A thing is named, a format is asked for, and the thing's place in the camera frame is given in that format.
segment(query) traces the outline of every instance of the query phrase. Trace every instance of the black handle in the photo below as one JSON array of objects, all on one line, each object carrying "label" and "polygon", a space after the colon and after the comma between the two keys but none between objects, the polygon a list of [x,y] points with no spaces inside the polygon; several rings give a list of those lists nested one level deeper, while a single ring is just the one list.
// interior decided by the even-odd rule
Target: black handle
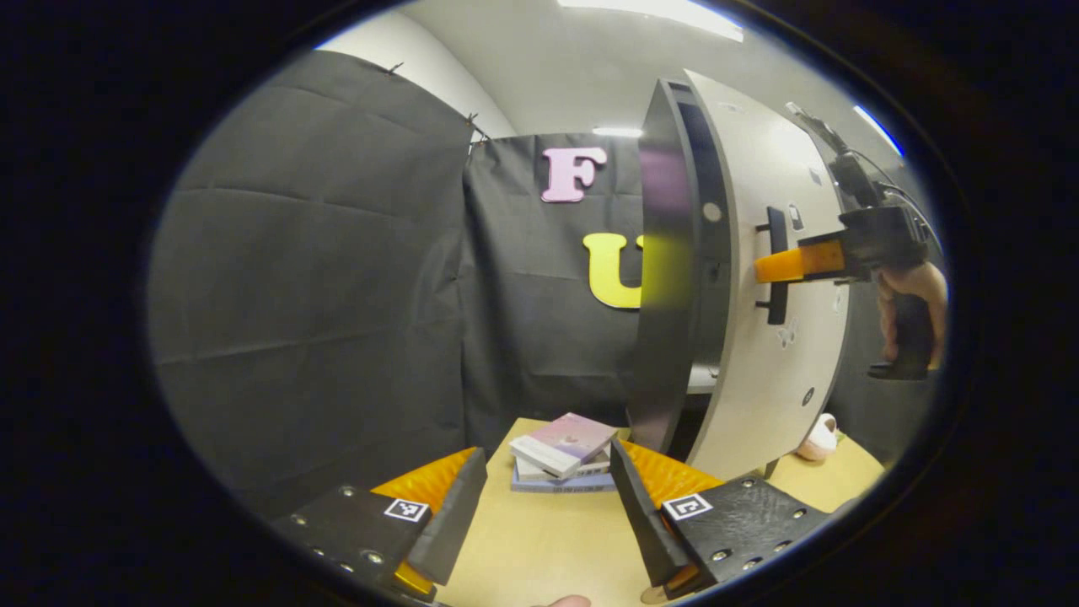
[{"label": "black handle", "polygon": [[915,382],[925,380],[933,351],[933,326],[929,306],[920,296],[896,293],[896,360],[870,367],[874,380]]},{"label": "black handle", "polygon": [[[771,236],[771,253],[787,250],[787,217],[775,206],[768,207],[768,222],[756,226]],[[771,282],[767,301],[757,301],[757,308],[768,309],[768,325],[781,326],[787,321],[787,282]]]}]

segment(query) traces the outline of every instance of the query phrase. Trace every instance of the pink book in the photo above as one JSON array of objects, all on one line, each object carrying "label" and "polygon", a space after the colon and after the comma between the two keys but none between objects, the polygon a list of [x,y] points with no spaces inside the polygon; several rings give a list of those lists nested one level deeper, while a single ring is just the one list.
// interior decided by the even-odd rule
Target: pink book
[{"label": "pink book", "polygon": [[509,442],[515,456],[559,479],[569,479],[611,442],[617,429],[568,413],[540,430]]}]

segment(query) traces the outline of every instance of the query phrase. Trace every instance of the pink letter f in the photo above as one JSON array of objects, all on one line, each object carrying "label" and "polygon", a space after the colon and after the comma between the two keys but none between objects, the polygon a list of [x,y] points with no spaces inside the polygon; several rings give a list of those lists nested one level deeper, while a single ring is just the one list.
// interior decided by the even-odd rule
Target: pink letter f
[{"label": "pink letter f", "polygon": [[[606,162],[603,148],[551,148],[543,154],[550,161],[547,189],[540,196],[544,202],[579,202],[585,192],[577,189],[576,180],[581,179],[586,188],[591,185],[596,179],[596,164]],[[578,157],[581,164],[576,164]]]}]

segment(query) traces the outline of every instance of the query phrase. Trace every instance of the yellow letter u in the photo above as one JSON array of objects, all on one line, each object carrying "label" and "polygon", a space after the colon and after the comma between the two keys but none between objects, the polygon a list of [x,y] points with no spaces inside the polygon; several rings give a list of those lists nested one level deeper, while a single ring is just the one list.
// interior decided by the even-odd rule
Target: yellow letter u
[{"label": "yellow letter u", "polygon": [[[643,238],[637,236],[637,246],[642,249]],[[626,236],[596,233],[585,236],[584,242],[588,249],[588,286],[592,294],[612,308],[640,308],[641,287],[626,286],[618,276]]]}]

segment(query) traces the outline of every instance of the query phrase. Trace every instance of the white shoe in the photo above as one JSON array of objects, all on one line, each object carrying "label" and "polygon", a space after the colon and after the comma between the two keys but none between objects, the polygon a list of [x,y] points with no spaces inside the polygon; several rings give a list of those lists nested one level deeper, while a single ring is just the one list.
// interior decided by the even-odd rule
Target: white shoe
[{"label": "white shoe", "polygon": [[824,459],[834,454],[838,443],[835,438],[835,417],[830,413],[822,414],[817,418],[817,424],[796,453],[812,461]]}]

